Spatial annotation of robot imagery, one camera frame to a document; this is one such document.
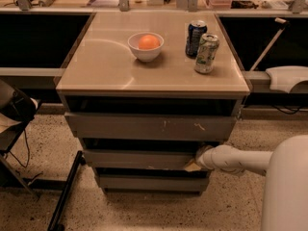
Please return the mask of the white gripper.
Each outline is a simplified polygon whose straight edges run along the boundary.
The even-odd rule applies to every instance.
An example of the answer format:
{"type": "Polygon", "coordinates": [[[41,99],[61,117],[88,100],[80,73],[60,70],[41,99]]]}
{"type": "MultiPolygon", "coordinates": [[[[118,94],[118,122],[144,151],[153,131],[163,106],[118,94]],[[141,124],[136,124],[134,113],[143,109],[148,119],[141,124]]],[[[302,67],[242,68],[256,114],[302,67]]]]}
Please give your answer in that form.
{"type": "Polygon", "coordinates": [[[187,172],[200,171],[202,168],[209,170],[214,169],[212,153],[214,148],[211,145],[200,147],[195,155],[195,160],[191,159],[184,165],[184,170],[187,172]]]}

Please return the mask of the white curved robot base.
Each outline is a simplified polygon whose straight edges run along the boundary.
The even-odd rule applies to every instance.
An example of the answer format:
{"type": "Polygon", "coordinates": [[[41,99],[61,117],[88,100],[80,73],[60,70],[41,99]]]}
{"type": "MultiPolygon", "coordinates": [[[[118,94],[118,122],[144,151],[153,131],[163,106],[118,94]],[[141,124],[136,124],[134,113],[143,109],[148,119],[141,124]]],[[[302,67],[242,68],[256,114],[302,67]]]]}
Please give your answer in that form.
{"type": "Polygon", "coordinates": [[[268,68],[270,78],[269,88],[290,93],[298,84],[308,81],[308,67],[299,65],[285,65],[268,68]]]}

